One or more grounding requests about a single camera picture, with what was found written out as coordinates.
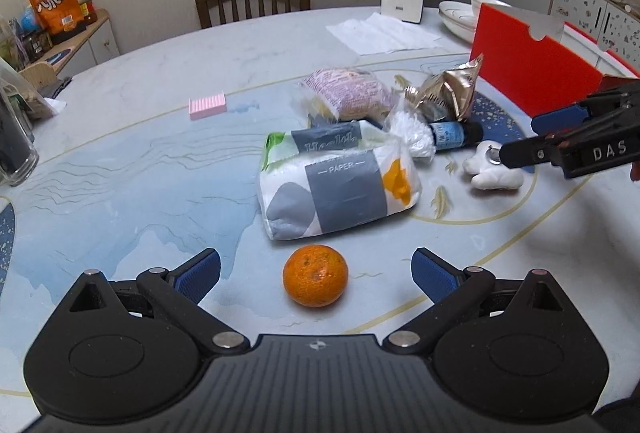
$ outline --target white toy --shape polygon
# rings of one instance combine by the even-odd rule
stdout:
[[[471,185],[476,189],[518,189],[524,184],[524,174],[520,169],[509,169],[500,163],[498,151],[502,144],[493,140],[483,140],[476,148],[476,154],[462,162],[462,169],[474,175]]]

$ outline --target pink sponge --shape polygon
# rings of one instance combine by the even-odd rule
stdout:
[[[191,120],[225,113],[225,111],[226,100],[224,93],[196,100],[189,99],[189,118]]]

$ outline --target silver screw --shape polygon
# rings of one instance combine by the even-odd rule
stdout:
[[[220,332],[213,336],[213,344],[220,348],[235,348],[244,343],[244,336],[238,332]]]
[[[411,330],[398,330],[389,334],[389,342],[396,347],[412,347],[420,341],[420,336]]]
[[[489,146],[489,149],[487,149],[485,156],[486,159],[493,165],[502,164],[502,161],[500,160],[500,150],[498,148]]]

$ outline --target tissue paper package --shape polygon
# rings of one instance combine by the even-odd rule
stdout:
[[[421,191],[406,146],[365,121],[271,133],[258,175],[271,239],[371,222],[412,207]]]

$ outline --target plastic wrap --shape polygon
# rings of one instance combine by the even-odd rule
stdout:
[[[317,70],[302,85],[313,92],[304,101],[309,115],[329,122],[371,118],[382,123],[395,101],[374,74],[356,68]]]

